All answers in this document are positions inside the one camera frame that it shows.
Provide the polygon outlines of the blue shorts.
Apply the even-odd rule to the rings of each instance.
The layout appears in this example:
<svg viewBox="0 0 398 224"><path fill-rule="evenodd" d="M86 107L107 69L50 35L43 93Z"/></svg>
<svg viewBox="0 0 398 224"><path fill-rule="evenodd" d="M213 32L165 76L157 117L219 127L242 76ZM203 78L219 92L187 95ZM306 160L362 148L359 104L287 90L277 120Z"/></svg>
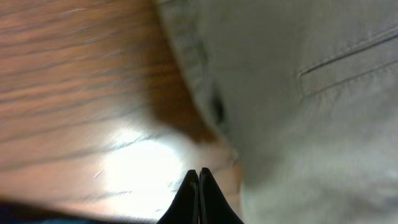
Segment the blue shorts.
<svg viewBox="0 0 398 224"><path fill-rule="evenodd" d="M39 204L1 200L1 223L148 224L150 220L74 212Z"/></svg>

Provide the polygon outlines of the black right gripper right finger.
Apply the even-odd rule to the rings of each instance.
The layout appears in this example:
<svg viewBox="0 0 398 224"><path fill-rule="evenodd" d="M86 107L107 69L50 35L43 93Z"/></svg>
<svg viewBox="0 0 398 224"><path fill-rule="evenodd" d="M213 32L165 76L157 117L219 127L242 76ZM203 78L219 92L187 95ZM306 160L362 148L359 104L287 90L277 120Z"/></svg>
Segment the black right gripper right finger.
<svg viewBox="0 0 398 224"><path fill-rule="evenodd" d="M243 224L207 167L203 167L199 175L199 195L200 224Z"/></svg>

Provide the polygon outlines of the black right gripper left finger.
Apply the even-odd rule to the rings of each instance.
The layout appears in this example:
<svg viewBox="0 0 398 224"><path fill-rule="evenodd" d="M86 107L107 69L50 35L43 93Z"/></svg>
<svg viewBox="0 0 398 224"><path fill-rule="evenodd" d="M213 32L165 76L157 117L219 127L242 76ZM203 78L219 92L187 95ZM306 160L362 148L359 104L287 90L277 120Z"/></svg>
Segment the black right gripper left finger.
<svg viewBox="0 0 398 224"><path fill-rule="evenodd" d="M199 186L195 170L188 170L170 207L157 224L199 224Z"/></svg>

